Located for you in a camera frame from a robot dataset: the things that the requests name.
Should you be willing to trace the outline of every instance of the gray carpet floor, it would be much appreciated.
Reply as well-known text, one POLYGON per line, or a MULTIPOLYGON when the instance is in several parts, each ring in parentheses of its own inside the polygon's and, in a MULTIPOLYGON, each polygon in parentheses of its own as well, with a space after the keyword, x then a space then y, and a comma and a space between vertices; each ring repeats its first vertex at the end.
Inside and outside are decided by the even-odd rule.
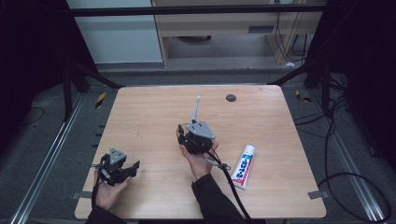
MULTIPOLYGON (((180 55, 186 50, 174 52, 180 55)), ((188 59, 199 58, 194 55, 188 59)), ((103 73, 105 77, 127 86, 140 85, 190 85, 190 84, 264 84, 286 75, 291 68, 284 65, 273 65, 267 68, 258 67, 207 67, 199 64, 189 67, 177 65, 177 61, 158 71, 139 69, 133 72, 103 73)), ((315 102, 305 102, 295 95, 295 90, 304 91, 300 76, 285 84, 282 90, 285 94, 290 112, 296 123, 310 120, 318 116, 320 110, 315 102)), ((56 162, 54 163, 47 181, 44 184, 27 223, 80 223, 74 216, 77 200, 72 198, 74 192, 81 191, 85 177, 90 169, 96 145, 100 141, 102 125, 106 124, 111 106, 117 94, 102 83, 88 78, 91 89, 84 93, 81 109, 78 113, 69 135, 56 162), (94 108, 98 95, 105 91, 106 98, 101 108, 94 108)), ((318 89, 307 91, 306 94, 314 98, 318 89)), ((332 98, 336 99, 341 93, 332 91, 332 98)), ((57 132, 62 126, 64 118, 64 98, 62 86, 40 92, 32 103, 32 110, 27 115, 25 123, 21 125, 18 134, 11 140, 9 153, 0 159, 0 223, 8 223, 35 179, 42 161, 45 159, 57 132)), ((385 194, 387 200, 396 206, 393 192, 396 187, 396 174, 389 167, 387 161, 381 157, 372 157, 369 145, 357 125, 353 114, 348 111, 348 105, 340 107, 334 113, 336 131, 342 136, 343 143, 353 161, 359 167, 361 174, 372 180, 385 194)), ((304 146, 306 156, 317 182, 324 175, 325 136, 328 128, 325 119, 296 126, 304 146)), ((345 168, 340 156, 335 150, 334 141, 330 141, 328 149, 329 174, 344 172, 345 168)), ((355 193, 349 177, 339 177, 331 181, 334 195, 349 210, 359 216, 367 218, 358 195, 355 193)), ((381 210, 385 213, 386 206, 381 197, 372 189, 381 210)), ((342 209, 332 197, 324 199, 327 215, 319 220, 291 220, 291 223, 365 223, 357 220, 342 209)), ((269 223, 283 223, 283 220, 268 220, 269 223)), ((392 218, 388 223, 396 223, 392 218)))

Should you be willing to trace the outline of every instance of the black metal pole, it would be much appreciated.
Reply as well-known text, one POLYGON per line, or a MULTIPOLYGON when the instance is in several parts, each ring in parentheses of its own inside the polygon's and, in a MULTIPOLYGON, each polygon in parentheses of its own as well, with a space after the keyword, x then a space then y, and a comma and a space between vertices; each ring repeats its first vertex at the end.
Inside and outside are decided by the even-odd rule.
POLYGON ((73 17, 104 16, 141 16, 175 14, 213 14, 213 13, 263 13, 263 12, 314 12, 323 11, 326 4, 289 4, 289 5, 234 5, 234 6, 194 6, 194 7, 113 7, 113 8, 74 8, 55 10, 73 17))

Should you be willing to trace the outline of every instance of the human hand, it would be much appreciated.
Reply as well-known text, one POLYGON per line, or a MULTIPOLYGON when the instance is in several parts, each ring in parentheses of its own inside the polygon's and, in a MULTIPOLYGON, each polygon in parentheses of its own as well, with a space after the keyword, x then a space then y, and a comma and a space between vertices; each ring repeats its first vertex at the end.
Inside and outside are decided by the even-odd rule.
MULTIPOLYGON (((209 152, 213 154, 214 150, 216 150, 216 148, 218 148, 218 146, 219 146, 219 143, 216 142, 216 140, 212 140, 212 149, 210 149, 209 152)), ((211 157, 207 153, 204 153, 202 156, 201 155, 193 155, 193 154, 190 154, 190 152, 187 151, 187 149, 183 145, 179 145, 179 147, 180 147, 181 153, 189 162, 192 174, 195 176, 195 179, 198 180, 202 176, 210 174, 210 172, 212 171, 213 165, 209 164, 206 160, 204 160, 204 158, 208 158, 211 160, 211 157)))
MULTIPOLYGON (((98 178, 98 170, 94 171, 94 183, 96 183, 96 179, 98 178)), ((117 200, 120 197, 121 192, 126 189, 129 185, 131 177, 126 178, 122 183, 116 184, 114 187, 108 185, 102 178, 99 180, 99 183, 102 182, 98 186, 98 190, 96 193, 96 205, 100 206, 107 211, 110 211, 113 206, 116 204, 117 200)))

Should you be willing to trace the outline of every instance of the white wall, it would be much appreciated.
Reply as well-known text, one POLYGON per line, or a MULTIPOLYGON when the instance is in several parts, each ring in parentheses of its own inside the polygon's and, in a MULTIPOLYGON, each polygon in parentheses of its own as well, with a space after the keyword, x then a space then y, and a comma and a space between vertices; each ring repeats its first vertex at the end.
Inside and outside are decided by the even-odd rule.
MULTIPOLYGON (((67 0, 70 8, 151 7, 149 0, 67 0)), ((76 18, 95 63, 161 63, 153 16, 76 18)))

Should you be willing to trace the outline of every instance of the person's left hand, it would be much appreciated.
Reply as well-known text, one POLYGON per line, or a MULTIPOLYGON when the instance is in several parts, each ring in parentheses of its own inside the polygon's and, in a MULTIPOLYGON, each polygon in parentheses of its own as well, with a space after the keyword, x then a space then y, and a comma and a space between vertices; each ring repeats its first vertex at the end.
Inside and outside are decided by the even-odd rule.
MULTIPOLYGON (((98 170, 95 170, 93 183, 96 183, 97 176, 98 170)), ((116 184, 113 187, 100 179, 99 181, 102 183, 99 185, 96 193, 96 205, 110 211, 119 199, 121 192, 128 187, 130 180, 131 177, 129 176, 122 183, 116 184)))

